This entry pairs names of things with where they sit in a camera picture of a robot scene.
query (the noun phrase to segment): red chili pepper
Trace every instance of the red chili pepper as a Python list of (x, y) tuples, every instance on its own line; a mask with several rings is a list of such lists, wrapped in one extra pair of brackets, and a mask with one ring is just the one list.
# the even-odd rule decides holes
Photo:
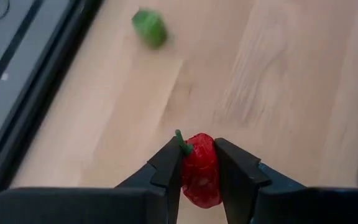
[(184, 141), (179, 130), (176, 130), (175, 134), (185, 152), (181, 175), (183, 193), (201, 208), (219, 205), (222, 198), (214, 139), (199, 133)]

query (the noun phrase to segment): green pepper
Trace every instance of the green pepper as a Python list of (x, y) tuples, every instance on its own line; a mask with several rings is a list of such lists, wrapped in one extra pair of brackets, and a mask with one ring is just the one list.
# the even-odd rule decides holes
[(151, 48), (157, 49), (167, 40), (167, 30), (159, 13), (150, 9), (139, 9), (132, 18), (139, 37)]

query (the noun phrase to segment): wooden surface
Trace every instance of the wooden surface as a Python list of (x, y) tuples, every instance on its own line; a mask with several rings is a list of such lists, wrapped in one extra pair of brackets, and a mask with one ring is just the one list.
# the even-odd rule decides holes
[[(131, 26), (158, 9), (153, 51)], [(113, 187), (180, 128), (306, 185), (358, 185), (358, 1), (105, 0), (14, 180)], [(179, 223), (224, 223), (185, 197)]]

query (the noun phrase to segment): pepper stem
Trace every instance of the pepper stem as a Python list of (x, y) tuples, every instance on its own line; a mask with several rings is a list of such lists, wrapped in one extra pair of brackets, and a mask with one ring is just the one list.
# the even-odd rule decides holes
[(183, 136), (181, 135), (180, 130), (176, 130), (175, 135), (179, 141), (179, 145), (180, 145), (181, 149), (185, 153), (185, 156), (189, 156), (191, 154), (191, 152), (193, 152), (193, 149), (194, 149), (193, 145), (186, 144), (185, 140), (183, 139)]

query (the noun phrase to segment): wood grain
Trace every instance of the wood grain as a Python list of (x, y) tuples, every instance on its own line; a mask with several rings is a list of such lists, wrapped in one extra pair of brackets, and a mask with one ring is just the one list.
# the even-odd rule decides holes
[[(158, 9), (158, 51), (131, 26)], [(306, 185), (358, 186), (358, 1), (106, 0), (14, 180), (113, 187), (180, 128)], [(182, 197), (179, 223), (225, 223)]]

